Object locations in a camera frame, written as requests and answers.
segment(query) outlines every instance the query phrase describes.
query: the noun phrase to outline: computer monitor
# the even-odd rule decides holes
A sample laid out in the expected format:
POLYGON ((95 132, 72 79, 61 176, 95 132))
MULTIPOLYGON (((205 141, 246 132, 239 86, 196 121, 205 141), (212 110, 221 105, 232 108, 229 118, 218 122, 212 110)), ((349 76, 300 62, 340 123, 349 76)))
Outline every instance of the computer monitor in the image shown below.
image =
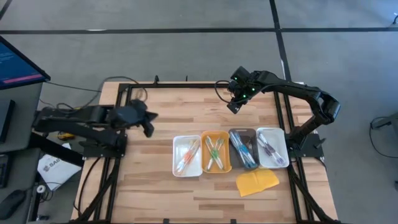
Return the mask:
POLYGON ((49 75, 0 36, 0 90, 49 80, 49 75))

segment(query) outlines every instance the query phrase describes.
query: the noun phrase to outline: wooden table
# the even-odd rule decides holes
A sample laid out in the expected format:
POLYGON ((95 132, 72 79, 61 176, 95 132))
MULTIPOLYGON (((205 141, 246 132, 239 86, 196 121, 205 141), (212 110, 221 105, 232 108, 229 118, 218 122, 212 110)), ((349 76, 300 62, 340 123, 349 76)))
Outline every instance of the wooden table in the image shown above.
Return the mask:
MULTIPOLYGON (((114 104, 118 85, 118 82, 105 83, 99 102, 114 104)), ((229 223, 231 219, 237 219, 238 223, 295 223, 285 169, 274 170, 279 185, 243 198, 235 183, 243 170, 233 169, 227 174, 203 173, 200 177, 186 179, 172 174, 175 136, 200 135, 206 130, 279 127, 274 94, 258 94, 238 114, 232 114, 212 88, 148 88, 147 91, 148 110, 158 113, 159 117, 153 122, 155 132, 151 138, 144 136, 142 128, 127 130, 129 140, 126 156, 121 160, 113 223, 161 223, 164 218, 169 218, 171 223, 229 223)), ((220 92, 229 98, 226 90, 220 89, 220 92)), ((283 100, 281 104, 286 115, 283 100)), ((296 125, 311 117, 307 102, 290 98, 290 104, 296 125)), ((93 161, 85 162, 80 186, 93 161)), ((337 218, 325 168, 315 159, 303 159, 303 163, 310 193, 329 216, 337 218)), ((102 169, 103 159, 88 178, 83 208, 98 192, 102 169)), ((301 194, 299 200, 303 219, 306 219, 301 194)), ((107 201, 105 195, 102 218, 107 201)))

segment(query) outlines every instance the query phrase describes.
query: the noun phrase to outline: desk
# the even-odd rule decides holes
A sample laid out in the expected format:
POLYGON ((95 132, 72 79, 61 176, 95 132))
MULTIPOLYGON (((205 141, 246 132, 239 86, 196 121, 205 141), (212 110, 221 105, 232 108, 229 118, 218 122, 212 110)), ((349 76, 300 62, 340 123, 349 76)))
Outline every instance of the desk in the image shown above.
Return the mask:
MULTIPOLYGON (((105 83, 99 102, 114 104, 118 85, 105 83)), ((171 223, 229 223, 231 219, 237 219, 238 223, 295 223, 285 169, 274 170, 280 180, 278 186, 243 198, 235 183, 243 170, 233 169, 227 174, 203 173, 200 177, 186 179, 172 174, 174 136, 200 135, 206 130, 279 127, 274 94, 258 94, 238 114, 232 114, 214 89, 148 88, 147 91, 148 110, 158 113, 159 117, 153 122, 155 132, 151 138, 144 136, 142 128, 126 131, 129 140, 126 156, 121 159, 113 223, 162 223, 164 218, 169 218, 171 223)), ((221 96, 229 97, 226 90, 220 89, 220 92, 221 96)), ((295 124, 302 124, 311 117, 305 101, 290 100, 295 124)), ((93 162, 94 159, 85 162, 80 187, 93 162)), ((315 159, 303 159, 303 163, 310 193, 329 216, 337 218, 325 168, 315 159)), ((88 178, 83 208, 98 191, 102 169, 103 159, 88 178)), ((299 199, 302 216, 306 218, 301 195, 299 199)), ((101 218, 105 216, 107 200, 105 195, 101 218)))
POLYGON ((0 91, 0 99, 15 101, 7 139, 0 144, 0 153, 26 149, 28 146, 42 85, 38 83, 0 91))

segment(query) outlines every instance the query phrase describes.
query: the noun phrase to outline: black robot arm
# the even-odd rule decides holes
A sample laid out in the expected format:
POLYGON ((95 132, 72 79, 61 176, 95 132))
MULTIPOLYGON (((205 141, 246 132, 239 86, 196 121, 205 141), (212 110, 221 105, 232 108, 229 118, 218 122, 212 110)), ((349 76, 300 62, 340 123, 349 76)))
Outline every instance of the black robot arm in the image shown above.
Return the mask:
POLYGON ((313 116, 303 125, 292 130, 289 135, 289 141, 297 144, 300 144, 306 135, 320 125, 334 122, 340 110, 340 103, 318 87, 289 82, 268 71, 249 73, 245 68, 239 67, 231 79, 228 91, 234 96, 227 107, 234 114, 259 92, 276 91, 307 101, 313 116))
POLYGON ((87 138, 80 143, 85 148, 83 157, 123 157, 127 136, 120 130, 142 126, 149 138, 154 132, 150 122, 156 117, 156 113, 147 111, 143 101, 131 100, 119 108, 106 105, 77 110, 44 108, 37 112, 33 127, 42 133, 63 131, 87 138))

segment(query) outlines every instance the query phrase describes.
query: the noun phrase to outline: gray carpet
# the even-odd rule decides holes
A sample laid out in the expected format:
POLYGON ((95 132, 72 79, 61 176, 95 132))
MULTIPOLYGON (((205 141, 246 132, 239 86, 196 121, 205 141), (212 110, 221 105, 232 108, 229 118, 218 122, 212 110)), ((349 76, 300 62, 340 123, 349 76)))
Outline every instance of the gray carpet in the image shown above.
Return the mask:
MULTIPOLYGON (((393 0, 278 0, 282 27, 387 27, 393 0)), ((13 0, 0 29, 133 29, 272 27, 268 1, 260 0, 13 0)), ((4 35, 52 76, 52 81, 97 88, 108 76, 138 81, 215 81, 240 65, 283 77, 275 34, 4 35)), ((369 122, 398 112, 398 33, 283 34, 294 81, 319 86, 340 100, 335 123, 318 131, 331 191, 341 221, 396 223, 398 160, 371 146, 369 122)), ((45 84, 41 99, 81 105, 93 93, 45 84)), ((398 156, 391 127, 373 131, 377 148, 398 156)), ((58 189, 40 213, 53 222, 70 218, 78 182, 58 189)))

